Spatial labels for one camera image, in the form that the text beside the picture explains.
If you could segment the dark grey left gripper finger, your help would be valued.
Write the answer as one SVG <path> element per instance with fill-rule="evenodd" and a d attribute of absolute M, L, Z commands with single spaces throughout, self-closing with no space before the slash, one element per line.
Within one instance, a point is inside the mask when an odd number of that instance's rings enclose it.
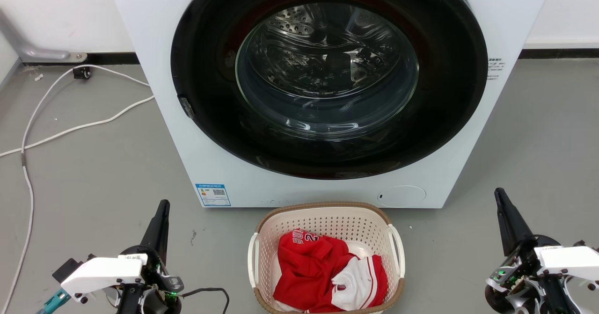
<path fill-rule="evenodd" d="M 141 246 L 152 248 L 163 263 L 167 260 L 170 202 L 161 200 L 141 240 Z"/>

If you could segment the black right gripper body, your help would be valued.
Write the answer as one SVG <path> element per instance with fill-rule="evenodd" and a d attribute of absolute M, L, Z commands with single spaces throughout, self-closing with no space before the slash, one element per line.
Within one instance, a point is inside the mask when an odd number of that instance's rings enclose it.
<path fill-rule="evenodd" d="M 551 274 L 541 267 L 537 252 L 558 248 L 547 236 L 535 236 L 517 244 L 486 280 L 485 299 L 499 314 L 580 314 L 567 282 L 573 277 L 564 270 Z"/>

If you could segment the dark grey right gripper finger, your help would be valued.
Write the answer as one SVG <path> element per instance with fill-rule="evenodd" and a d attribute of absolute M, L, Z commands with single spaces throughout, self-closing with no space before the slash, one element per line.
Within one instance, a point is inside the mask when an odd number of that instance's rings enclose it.
<path fill-rule="evenodd" d="M 532 239 L 533 232 L 503 188 L 496 188 L 495 199 L 504 256 L 508 257 L 524 240 Z"/>

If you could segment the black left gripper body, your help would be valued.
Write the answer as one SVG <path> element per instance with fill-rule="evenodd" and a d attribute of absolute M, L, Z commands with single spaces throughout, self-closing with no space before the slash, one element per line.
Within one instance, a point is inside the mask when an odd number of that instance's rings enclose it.
<path fill-rule="evenodd" d="M 179 314 L 182 302 L 178 293 L 183 290 L 180 277 L 166 269 L 167 245 L 157 248 L 137 245 L 122 251 L 126 258 L 147 256 L 142 263 L 140 276 L 133 282 L 118 282 L 120 300 L 118 314 Z"/>

